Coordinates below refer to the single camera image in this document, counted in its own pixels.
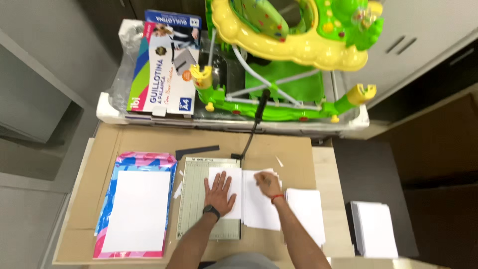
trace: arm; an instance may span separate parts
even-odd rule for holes
[[[206,189],[204,206],[214,206],[219,211],[221,217],[232,210],[232,206],[236,201],[235,194],[228,201],[228,191],[232,179],[228,177],[224,185],[225,178],[226,172],[222,172],[220,175],[217,174],[212,189],[209,189],[208,179],[204,179],[204,187]],[[204,213],[201,219],[181,238],[167,268],[197,269],[206,249],[211,230],[217,221],[217,216],[214,213]]]
[[[282,194],[279,179],[272,173],[260,172],[254,175],[257,185],[267,197]],[[297,269],[330,269],[324,253],[302,227],[283,197],[273,200],[281,220],[284,239],[292,263]]]

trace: baby walker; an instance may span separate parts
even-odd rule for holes
[[[376,86],[357,84],[328,102],[320,70],[357,71],[382,32],[382,5],[367,0],[206,0],[211,48],[202,70],[191,75],[207,111],[215,108],[254,117],[258,97],[271,92],[263,119],[307,121],[331,118],[375,96]],[[227,43],[246,70],[246,88],[213,88],[213,44]],[[241,51],[247,51],[247,62]],[[249,98],[238,98],[249,94]]]

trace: wristwatch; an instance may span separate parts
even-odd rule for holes
[[[219,211],[217,211],[216,208],[214,208],[214,206],[212,206],[212,205],[210,205],[210,204],[208,204],[207,206],[205,206],[204,209],[203,209],[203,215],[204,215],[204,213],[207,213],[207,212],[214,213],[214,214],[216,215],[216,217],[217,217],[216,222],[219,221],[219,218],[221,217],[221,214],[219,213]]]

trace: cabinet door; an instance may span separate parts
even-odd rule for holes
[[[357,72],[344,72],[348,88],[376,84],[375,98],[478,27],[476,0],[387,0],[383,6],[383,33],[369,50],[367,64]]]

